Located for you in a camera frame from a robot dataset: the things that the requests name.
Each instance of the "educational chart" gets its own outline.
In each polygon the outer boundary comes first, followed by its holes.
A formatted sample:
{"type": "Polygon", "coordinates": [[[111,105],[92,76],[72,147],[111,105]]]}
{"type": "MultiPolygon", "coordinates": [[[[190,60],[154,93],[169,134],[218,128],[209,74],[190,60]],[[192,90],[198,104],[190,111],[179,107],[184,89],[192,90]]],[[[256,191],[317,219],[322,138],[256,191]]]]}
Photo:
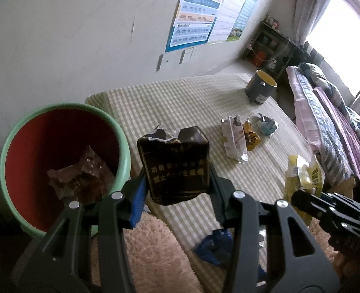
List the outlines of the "educational chart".
{"type": "Polygon", "coordinates": [[[165,52],[238,40],[257,0],[180,0],[165,52]]]}

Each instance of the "table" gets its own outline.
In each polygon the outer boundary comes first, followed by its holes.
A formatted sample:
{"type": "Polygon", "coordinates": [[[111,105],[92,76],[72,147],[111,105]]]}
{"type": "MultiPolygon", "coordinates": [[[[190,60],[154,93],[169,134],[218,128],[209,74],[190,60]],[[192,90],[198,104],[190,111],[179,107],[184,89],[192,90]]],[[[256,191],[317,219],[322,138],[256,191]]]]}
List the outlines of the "table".
{"type": "MultiPolygon", "coordinates": [[[[210,161],[219,176],[230,179],[256,200],[273,203],[283,195],[288,156],[297,154],[310,161],[310,146],[284,114],[273,98],[263,105],[250,104],[244,88],[247,74],[188,77],[177,80],[130,86],[92,95],[87,104],[96,106],[115,118],[129,141],[132,177],[138,175],[142,163],[137,140],[162,124],[169,131],[198,125],[210,142],[210,161]],[[254,116],[260,112],[275,119],[279,128],[271,138],[260,135],[254,116]],[[222,143],[220,119],[238,114],[244,122],[253,123],[262,142],[248,152],[249,161],[239,164],[226,156],[222,143]]],[[[149,199],[150,210],[164,220],[188,255],[192,268],[205,292],[222,289],[224,270],[201,261],[193,248],[219,228],[206,194],[170,206],[161,206],[149,199]]],[[[260,252],[261,265],[265,252],[260,252]]]]}

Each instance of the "bright window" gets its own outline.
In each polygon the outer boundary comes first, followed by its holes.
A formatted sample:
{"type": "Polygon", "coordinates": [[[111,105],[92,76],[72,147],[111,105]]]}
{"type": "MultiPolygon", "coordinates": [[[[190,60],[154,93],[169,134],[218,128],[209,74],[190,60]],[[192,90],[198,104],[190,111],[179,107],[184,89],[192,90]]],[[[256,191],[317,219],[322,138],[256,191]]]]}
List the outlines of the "bright window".
{"type": "Polygon", "coordinates": [[[360,16],[345,0],[331,0],[307,38],[352,95],[360,90],[360,16]]]}

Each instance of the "gray mug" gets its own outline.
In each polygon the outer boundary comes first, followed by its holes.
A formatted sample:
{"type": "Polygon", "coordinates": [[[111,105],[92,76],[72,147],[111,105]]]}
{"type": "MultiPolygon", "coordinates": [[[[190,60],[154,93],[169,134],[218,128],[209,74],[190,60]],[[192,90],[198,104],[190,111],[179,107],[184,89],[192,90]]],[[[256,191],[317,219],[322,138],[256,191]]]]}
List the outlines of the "gray mug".
{"type": "Polygon", "coordinates": [[[277,86],[277,83],[271,76],[258,69],[246,85],[245,93],[250,102],[263,104],[277,86]]]}

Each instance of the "screw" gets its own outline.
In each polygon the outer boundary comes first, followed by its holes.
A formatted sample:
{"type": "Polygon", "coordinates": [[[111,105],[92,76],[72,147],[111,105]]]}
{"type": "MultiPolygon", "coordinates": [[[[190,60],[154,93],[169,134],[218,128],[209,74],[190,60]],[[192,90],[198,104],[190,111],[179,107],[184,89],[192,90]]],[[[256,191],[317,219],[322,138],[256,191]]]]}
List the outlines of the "screw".
{"type": "Polygon", "coordinates": [[[122,199],[123,194],[122,194],[122,192],[115,192],[115,193],[112,193],[111,197],[112,197],[112,199],[122,199]]]}
{"type": "Polygon", "coordinates": [[[286,208],[289,204],[287,203],[287,201],[285,201],[284,199],[279,199],[276,204],[280,207],[280,208],[286,208]]]}
{"type": "Polygon", "coordinates": [[[76,208],[80,207],[80,203],[77,200],[71,201],[69,203],[69,207],[71,209],[76,209],[76,208]]]}
{"type": "Polygon", "coordinates": [[[233,196],[237,199],[243,199],[245,197],[245,193],[243,191],[235,191],[233,196]]]}

